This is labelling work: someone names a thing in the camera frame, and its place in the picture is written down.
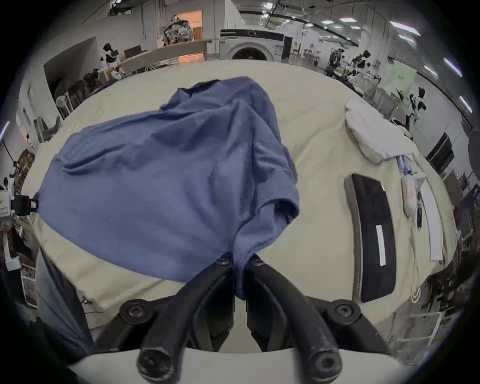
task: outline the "white label strip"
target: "white label strip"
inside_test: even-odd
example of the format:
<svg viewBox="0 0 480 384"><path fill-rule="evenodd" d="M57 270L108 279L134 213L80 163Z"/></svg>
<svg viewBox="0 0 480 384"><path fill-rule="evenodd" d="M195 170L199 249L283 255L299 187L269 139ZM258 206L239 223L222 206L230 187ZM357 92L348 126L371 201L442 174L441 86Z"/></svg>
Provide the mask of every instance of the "white label strip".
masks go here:
<svg viewBox="0 0 480 384"><path fill-rule="evenodd" d="M384 231L381 225L377 225L377 239L378 239L378 253L380 254L380 267L387 264L385 260L385 243L384 243Z"/></svg>

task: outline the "white paper strip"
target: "white paper strip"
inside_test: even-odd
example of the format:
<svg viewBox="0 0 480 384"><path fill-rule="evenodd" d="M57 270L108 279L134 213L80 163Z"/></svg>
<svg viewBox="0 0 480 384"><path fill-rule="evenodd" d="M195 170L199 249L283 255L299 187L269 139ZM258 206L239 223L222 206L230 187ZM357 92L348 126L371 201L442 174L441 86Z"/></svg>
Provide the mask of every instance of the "white paper strip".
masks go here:
<svg viewBox="0 0 480 384"><path fill-rule="evenodd" d="M430 238L430 261L442 260L442 235L441 222L438 213L437 202L435 197L425 180L420 188L421 199L423 202L424 215L422 217L425 221L425 216L428 223L428 234Z"/></svg>
<svg viewBox="0 0 480 384"><path fill-rule="evenodd" d="M387 264L385 259L384 231L381 225L377 225L378 253L380 254L380 267Z"/></svg>

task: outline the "desk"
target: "desk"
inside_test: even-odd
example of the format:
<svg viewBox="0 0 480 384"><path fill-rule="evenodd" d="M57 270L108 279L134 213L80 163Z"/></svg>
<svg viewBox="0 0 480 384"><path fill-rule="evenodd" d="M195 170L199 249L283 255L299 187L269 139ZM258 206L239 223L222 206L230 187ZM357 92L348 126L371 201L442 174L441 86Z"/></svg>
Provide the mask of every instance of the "desk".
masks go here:
<svg viewBox="0 0 480 384"><path fill-rule="evenodd" d="M373 97L376 95L377 91L380 93L380 98L378 99L378 102L375 102L373 100ZM367 96L367 101L369 104L373 105L373 107L378 110L381 114L385 116L387 120L390 120L391 117L395 114L395 112L398 110L400 107L400 104L402 104L402 101L396 97L395 95L389 95L383 88L378 87L377 85L373 85L371 90L369 91L369 95ZM384 100L388 100L391 104L392 107L389 108L388 110L382 111L382 106L384 104Z"/></svg>
<svg viewBox="0 0 480 384"><path fill-rule="evenodd" d="M122 61L118 66L127 74L146 67L154 69L153 64L163 60L173 59L179 56L191 55L193 53L203 53L205 61L207 60L207 43L211 40L194 40L184 43L168 45L166 47L157 48L153 51L144 52L140 55L133 56Z"/></svg>

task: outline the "cable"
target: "cable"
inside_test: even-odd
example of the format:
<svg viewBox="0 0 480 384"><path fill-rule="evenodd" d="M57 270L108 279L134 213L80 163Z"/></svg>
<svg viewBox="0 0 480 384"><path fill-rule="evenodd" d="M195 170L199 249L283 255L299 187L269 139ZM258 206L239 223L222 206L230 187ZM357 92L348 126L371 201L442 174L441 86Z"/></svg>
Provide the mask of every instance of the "cable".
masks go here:
<svg viewBox="0 0 480 384"><path fill-rule="evenodd" d="M10 159L12 159L12 161L15 162L15 160L14 160L13 157L12 157L12 155L10 155L10 152L8 151L8 148L7 148L7 146L5 145L5 142L4 142L4 141L2 141L2 144L3 144L3 146L5 147L5 149L7 150L7 153L8 153L8 156L10 156Z"/></svg>
<svg viewBox="0 0 480 384"><path fill-rule="evenodd" d="M415 248L415 218L409 220L410 222L410 243L412 244L413 249L413 265L412 265L412 279L410 281L410 300L412 303L416 303L420 299L421 289L420 289L420 273L419 267L417 264L417 252Z"/></svg>

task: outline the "black cable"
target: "black cable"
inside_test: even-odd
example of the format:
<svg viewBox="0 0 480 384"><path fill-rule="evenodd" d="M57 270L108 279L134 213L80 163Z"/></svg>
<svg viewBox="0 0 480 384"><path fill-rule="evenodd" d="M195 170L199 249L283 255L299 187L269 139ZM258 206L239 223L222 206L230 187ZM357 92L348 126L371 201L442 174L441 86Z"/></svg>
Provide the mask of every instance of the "black cable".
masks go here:
<svg viewBox="0 0 480 384"><path fill-rule="evenodd" d="M473 171L471 171L470 174L468 175L467 181L468 181L468 179L470 179L470 176L472 175L472 173L473 173Z"/></svg>
<svg viewBox="0 0 480 384"><path fill-rule="evenodd" d="M10 155L10 152L8 151L8 148L7 148L7 146L5 145L5 142L4 142L4 141L2 141L2 144L3 144L3 146L5 147L5 149L7 150L7 153L8 153L8 156L10 156L10 159L12 159L12 161L15 162L15 160L14 160L13 157L12 157L12 155Z"/></svg>

